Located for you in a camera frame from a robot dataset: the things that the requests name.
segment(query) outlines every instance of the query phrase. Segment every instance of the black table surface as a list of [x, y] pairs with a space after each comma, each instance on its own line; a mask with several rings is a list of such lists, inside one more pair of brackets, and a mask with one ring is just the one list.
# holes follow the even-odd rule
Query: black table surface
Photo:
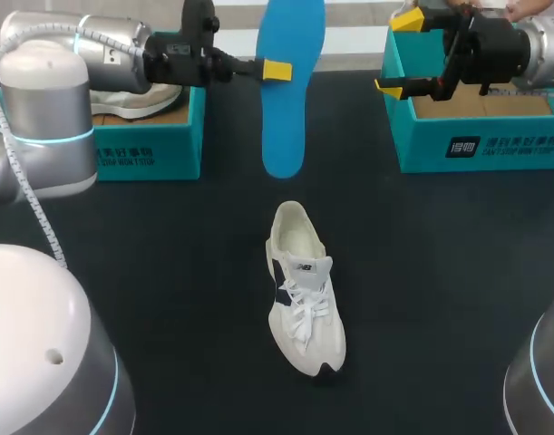
[[[44, 202], [134, 384], [139, 435], [509, 434], [504, 373], [554, 297], [554, 171], [404, 175], [372, 72], [318, 73], [306, 161], [261, 161], [258, 87], [209, 92], [197, 182]], [[334, 259], [347, 357], [314, 385], [273, 342], [264, 245], [305, 205]], [[26, 204], [0, 243], [49, 252]]]

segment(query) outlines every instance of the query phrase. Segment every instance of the shoe sole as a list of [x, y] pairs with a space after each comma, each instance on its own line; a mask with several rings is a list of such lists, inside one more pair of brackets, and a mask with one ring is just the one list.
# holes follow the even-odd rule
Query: shoe sole
[[146, 120], [182, 106], [186, 102], [187, 99], [185, 97], [189, 93], [190, 88], [183, 87], [180, 93], [168, 100], [139, 109], [127, 109], [111, 106], [110, 104], [93, 103], [92, 115], [114, 115], [127, 121]]

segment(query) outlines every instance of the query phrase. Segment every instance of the shoelace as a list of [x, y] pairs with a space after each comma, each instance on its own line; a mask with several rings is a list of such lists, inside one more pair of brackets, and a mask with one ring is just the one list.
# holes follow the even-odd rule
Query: shoelace
[[279, 288], [286, 290], [291, 300], [297, 305], [293, 316], [295, 318], [300, 317], [291, 326], [288, 336], [299, 340], [307, 347], [313, 332], [313, 319], [329, 314], [329, 295], [326, 291], [326, 285], [323, 284], [319, 291], [313, 291], [299, 287], [295, 281], [287, 279]]

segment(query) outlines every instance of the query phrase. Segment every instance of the shoe logo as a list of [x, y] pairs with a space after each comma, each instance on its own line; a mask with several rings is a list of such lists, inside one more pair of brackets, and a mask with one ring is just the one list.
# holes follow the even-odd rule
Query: shoe logo
[[313, 267], [311, 265], [296, 265], [295, 270], [310, 272], [311, 270], [313, 270]]

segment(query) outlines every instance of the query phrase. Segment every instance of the shoe box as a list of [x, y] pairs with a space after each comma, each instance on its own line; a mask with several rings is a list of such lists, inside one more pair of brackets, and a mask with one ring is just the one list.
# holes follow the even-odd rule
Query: shoe box
[[190, 88], [189, 101], [146, 120], [95, 115], [99, 181], [198, 179], [206, 91]]
[[[388, 31], [382, 77], [436, 77], [443, 67], [442, 31]], [[554, 169], [554, 99], [478, 91], [460, 84], [450, 101], [384, 95], [402, 172]]]

